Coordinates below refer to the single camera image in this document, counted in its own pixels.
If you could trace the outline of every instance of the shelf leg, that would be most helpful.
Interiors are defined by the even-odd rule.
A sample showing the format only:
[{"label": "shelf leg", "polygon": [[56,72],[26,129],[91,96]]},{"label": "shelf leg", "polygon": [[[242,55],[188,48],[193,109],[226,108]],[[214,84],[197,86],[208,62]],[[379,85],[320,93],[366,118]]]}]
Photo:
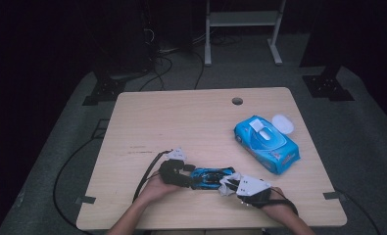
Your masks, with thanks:
[{"label": "shelf leg", "polygon": [[272,38],[269,38],[267,40],[269,50],[271,51],[271,54],[277,66],[282,65],[282,60],[281,60],[281,57],[279,56],[278,49],[276,49],[275,43],[276,43],[276,38],[278,36],[279,27],[281,26],[282,15],[284,13],[284,8],[285,8],[285,2],[286,0],[281,1],[281,5],[279,6],[279,10],[278,10],[278,15],[276,16],[276,22],[272,33]]},{"label": "shelf leg", "polygon": [[205,66],[212,65],[211,54],[211,1],[206,2],[206,43],[205,43]]}]

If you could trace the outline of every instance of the forearm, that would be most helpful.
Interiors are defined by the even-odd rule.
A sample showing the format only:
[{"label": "forearm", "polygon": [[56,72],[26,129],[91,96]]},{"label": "forearm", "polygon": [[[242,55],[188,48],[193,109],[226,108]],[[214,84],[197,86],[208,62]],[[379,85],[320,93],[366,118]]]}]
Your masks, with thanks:
[{"label": "forearm", "polygon": [[135,200],[135,202],[126,210],[121,218],[108,231],[108,235],[131,235],[138,223],[141,214],[148,207],[148,203]]},{"label": "forearm", "polygon": [[295,214],[286,215],[281,219],[281,223],[290,229],[294,235],[314,235],[312,229]]}]

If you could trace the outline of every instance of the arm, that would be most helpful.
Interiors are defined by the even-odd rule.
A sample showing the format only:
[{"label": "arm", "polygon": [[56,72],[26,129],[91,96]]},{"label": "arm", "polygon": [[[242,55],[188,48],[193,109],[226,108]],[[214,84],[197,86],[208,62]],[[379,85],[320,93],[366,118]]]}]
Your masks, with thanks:
[{"label": "arm", "polygon": [[176,191],[179,186],[166,184],[158,172],[154,172],[141,194],[135,202],[126,210],[121,218],[108,231],[108,235],[131,235],[134,231],[141,214],[153,202],[162,199],[165,195]]},{"label": "arm", "polygon": [[[280,188],[273,189],[275,191],[272,190],[270,199],[283,199],[283,197],[280,195],[284,195],[282,190]],[[310,227],[300,217],[294,214],[291,208],[287,205],[267,205],[262,207],[261,210],[273,220],[290,229],[291,232],[293,232],[295,235],[314,235],[314,232],[310,229]]]}]

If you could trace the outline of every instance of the hole in table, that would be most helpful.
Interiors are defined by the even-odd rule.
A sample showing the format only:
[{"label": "hole in table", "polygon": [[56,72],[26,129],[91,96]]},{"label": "hole in table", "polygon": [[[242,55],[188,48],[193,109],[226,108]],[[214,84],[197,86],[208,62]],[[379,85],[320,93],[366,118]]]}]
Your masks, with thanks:
[{"label": "hole in table", "polygon": [[242,100],[242,98],[235,97],[235,98],[232,99],[232,103],[234,105],[242,105],[244,103],[244,101]]}]

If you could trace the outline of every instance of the dark background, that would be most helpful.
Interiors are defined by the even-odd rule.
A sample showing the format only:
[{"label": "dark background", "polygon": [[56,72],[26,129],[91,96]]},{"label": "dark background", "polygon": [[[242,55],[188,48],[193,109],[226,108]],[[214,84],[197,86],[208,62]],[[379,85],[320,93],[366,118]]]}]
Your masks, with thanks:
[{"label": "dark background", "polygon": [[[125,72],[150,68],[154,47],[146,46],[144,27],[155,30],[157,40],[183,46],[204,32],[204,0],[152,2],[157,4],[0,1],[0,224],[73,90],[94,65]],[[276,6],[219,0],[213,8],[225,4],[231,10]],[[301,32],[312,33],[302,67],[341,63],[387,114],[387,1],[288,1],[280,33]]]}]

